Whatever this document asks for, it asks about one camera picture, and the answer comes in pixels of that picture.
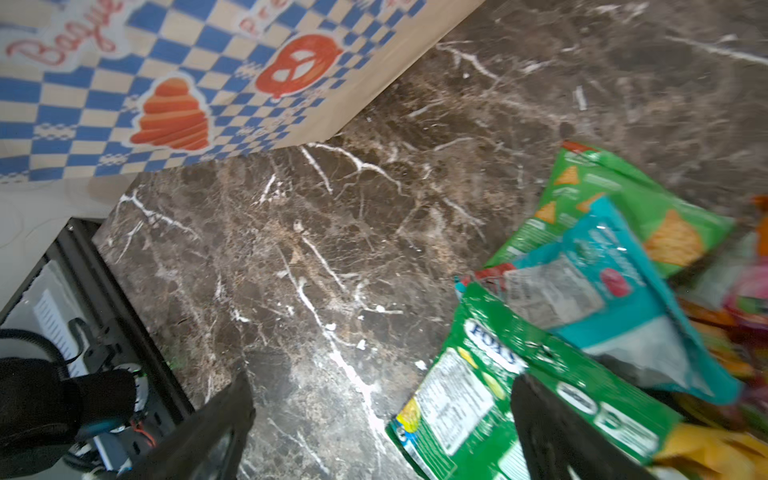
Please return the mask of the teal mint blossom packet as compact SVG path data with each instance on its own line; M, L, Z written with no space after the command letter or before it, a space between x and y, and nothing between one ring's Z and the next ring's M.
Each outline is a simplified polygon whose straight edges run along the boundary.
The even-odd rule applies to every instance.
M629 383L735 403L743 385L709 353L671 288L608 199L558 240L458 277L522 319L595 358Z

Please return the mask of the yellow green snack packet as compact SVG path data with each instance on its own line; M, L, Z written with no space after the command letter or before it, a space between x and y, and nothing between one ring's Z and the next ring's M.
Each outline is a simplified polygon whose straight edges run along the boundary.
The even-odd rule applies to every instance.
M716 406L675 393L669 403L684 420L667 437L654 464L686 479L765 479L767 406L744 399Z

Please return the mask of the blue checkered paper bag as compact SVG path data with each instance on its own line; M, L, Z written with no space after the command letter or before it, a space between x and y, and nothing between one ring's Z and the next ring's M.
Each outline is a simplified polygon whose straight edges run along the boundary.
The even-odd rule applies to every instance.
M5 1L1 179L154 172L325 140L474 1Z

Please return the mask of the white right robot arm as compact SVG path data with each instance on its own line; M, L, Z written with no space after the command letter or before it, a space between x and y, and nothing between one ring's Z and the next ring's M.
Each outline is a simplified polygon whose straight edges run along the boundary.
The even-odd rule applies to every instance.
M1 476L46 470L83 438L130 419L125 370L61 378L60 364L43 359L1 362ZM245 377L238 377L203 409L139 460L125 479L232 479L255 410ZM658 440L644 444L634 418L600 405L587 419L543 376L528 370L512 385L510 407L522 468L534 479L648 479L645 467Z

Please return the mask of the orange Fox's candy packet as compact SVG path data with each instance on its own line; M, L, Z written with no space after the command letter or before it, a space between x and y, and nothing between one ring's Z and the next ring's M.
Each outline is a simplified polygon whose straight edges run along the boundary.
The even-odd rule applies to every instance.
M754 204L761 213L761 219L755 231L757 235L756 254L759 258L768 256L768 197L760 195L754 198Z

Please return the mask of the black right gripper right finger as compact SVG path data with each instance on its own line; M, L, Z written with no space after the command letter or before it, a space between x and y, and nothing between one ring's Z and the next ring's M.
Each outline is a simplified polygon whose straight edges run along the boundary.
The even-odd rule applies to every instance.
M510 406L532 479L653 477L530 374L514 380Z

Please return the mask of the colourful fruit candy packet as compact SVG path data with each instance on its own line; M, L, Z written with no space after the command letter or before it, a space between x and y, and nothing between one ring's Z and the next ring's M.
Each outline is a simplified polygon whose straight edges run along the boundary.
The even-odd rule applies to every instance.
M734 377L767 382L767 233L745 235L678 289L708 352Z

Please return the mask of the green Fox's candy packet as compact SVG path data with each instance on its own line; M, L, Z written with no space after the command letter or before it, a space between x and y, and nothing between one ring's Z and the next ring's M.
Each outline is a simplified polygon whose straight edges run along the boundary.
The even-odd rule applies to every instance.
M525 374L630 459L650 464L681 416L603 365L522 319L471 283L442 350L387 433L423 479L526 479L511 407Z

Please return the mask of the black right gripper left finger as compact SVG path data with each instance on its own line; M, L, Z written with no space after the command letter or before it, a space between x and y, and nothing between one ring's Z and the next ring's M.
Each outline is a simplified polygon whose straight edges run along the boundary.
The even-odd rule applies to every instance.
M246 372L217 393L120 479L235 479L255 420Z

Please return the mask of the green chips snack packet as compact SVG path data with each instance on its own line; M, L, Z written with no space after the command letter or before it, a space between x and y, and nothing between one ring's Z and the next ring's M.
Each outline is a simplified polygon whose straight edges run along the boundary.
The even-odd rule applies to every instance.
M664 278L718 247L735 225L731 218L677 197L609 151L565 141L535 213L485 266L510 263L554 242L603 197L623 215Z

